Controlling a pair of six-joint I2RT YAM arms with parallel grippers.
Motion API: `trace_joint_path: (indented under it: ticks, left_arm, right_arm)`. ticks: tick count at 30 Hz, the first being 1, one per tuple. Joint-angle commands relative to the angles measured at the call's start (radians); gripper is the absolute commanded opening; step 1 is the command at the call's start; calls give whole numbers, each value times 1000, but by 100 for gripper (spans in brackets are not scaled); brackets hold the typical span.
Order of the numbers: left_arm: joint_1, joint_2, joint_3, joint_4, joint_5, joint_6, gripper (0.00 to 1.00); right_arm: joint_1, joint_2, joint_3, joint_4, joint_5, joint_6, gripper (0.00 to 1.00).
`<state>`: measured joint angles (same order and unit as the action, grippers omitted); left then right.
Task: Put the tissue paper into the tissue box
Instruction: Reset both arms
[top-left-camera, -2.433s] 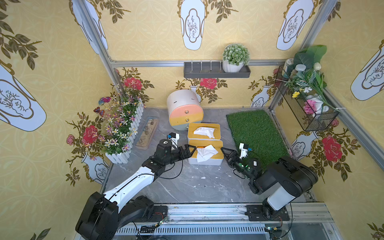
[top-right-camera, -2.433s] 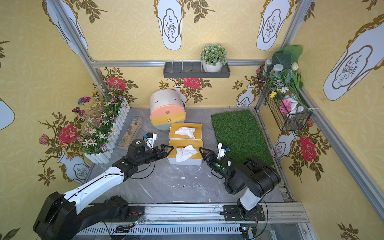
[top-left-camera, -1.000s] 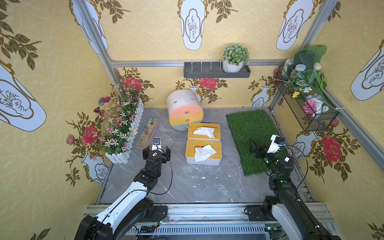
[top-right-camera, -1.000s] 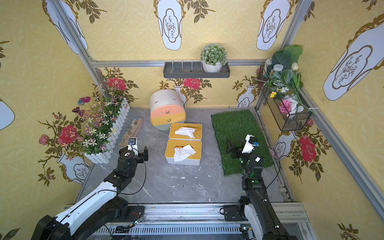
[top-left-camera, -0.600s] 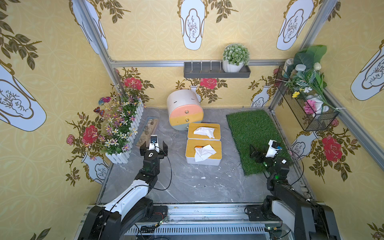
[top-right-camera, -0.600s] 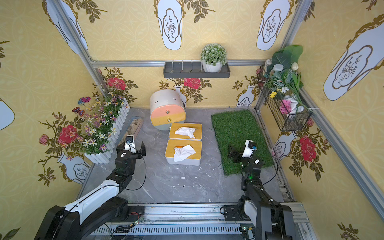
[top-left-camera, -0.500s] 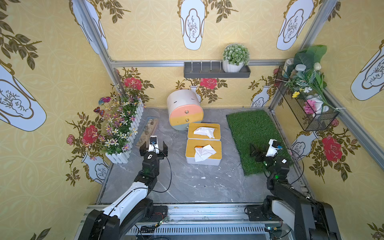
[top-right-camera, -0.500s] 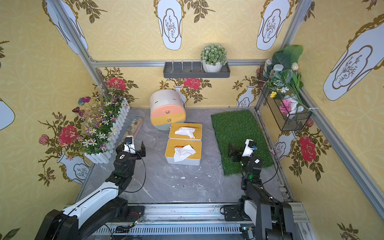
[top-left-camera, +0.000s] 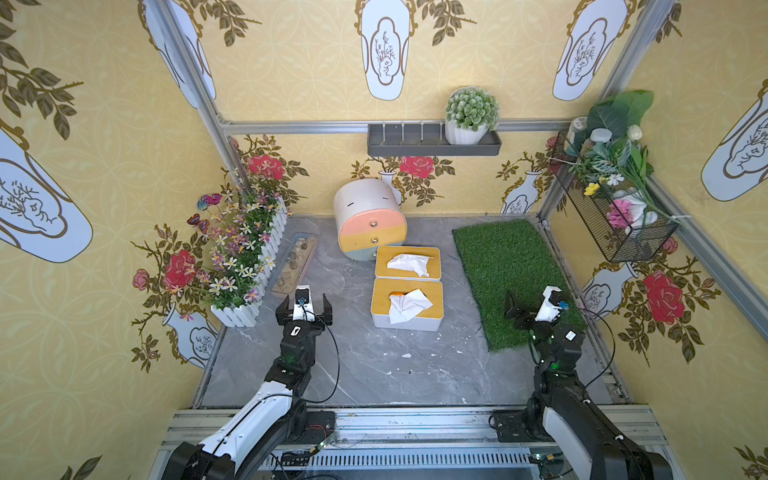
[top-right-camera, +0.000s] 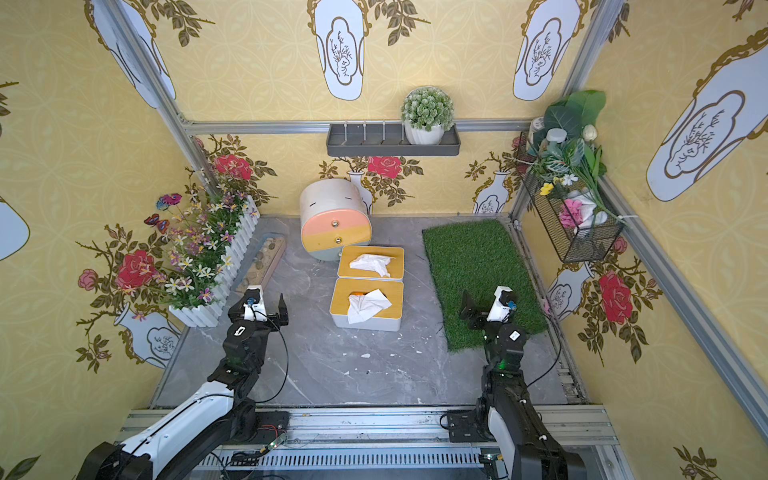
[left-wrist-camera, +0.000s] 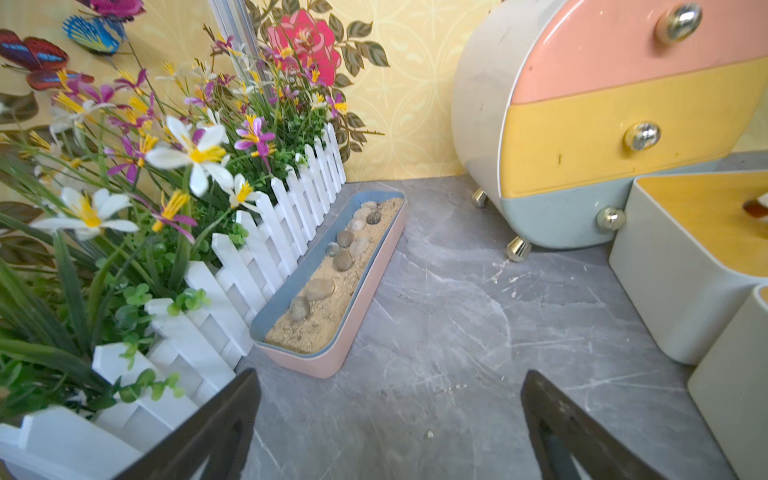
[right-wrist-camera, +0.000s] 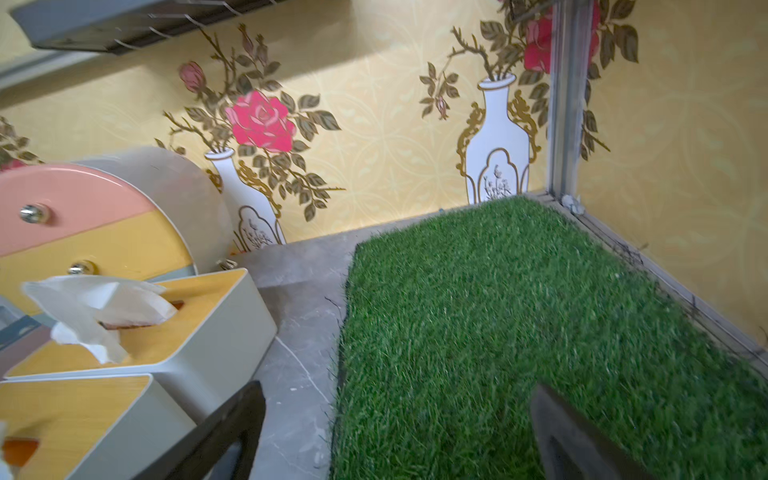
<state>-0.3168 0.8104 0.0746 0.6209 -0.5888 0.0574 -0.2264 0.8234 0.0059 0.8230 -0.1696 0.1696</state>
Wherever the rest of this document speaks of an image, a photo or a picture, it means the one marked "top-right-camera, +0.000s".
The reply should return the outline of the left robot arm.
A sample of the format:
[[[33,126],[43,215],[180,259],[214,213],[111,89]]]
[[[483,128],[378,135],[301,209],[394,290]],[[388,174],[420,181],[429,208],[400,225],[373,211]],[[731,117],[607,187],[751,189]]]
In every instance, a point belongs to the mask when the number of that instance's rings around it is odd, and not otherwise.
[[[103,442],[85,458],[78,479],[182,479],[223,443],[246,442],[261,418],[249,397],[261,373],[268,337],[289,324],[284,299],[274,314],[243,300],[229,310],[225,355],[185,402],[119,444]]]

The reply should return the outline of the orange tissue pack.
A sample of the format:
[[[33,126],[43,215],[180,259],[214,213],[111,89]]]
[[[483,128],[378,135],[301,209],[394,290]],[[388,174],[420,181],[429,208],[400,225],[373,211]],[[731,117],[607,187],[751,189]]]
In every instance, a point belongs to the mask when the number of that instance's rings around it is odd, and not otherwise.
[[[350,324],[366,322],[392,306],[380,289],[364,294],[350,294],[348,301],[347,319]]]
[[[390,256],[378,254],[362,254],[349,263],[349,268],[354,270],[376,273],[380,278],[390,278],[388,265],[393,260]]]

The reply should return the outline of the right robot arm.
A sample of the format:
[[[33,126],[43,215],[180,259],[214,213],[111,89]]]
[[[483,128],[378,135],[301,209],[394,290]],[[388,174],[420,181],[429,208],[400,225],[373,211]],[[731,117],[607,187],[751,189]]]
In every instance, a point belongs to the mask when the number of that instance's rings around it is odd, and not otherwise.
[[[563,449],[532,405],[522,370],[527,334],[515,321],[517,295],[498,287],[489,311],[462,293],[459,318],[483,332],[486,365],[481,395],[471,410],[443,415],[452,443],[494,441],[508,479],[585,479],[581,456]]]

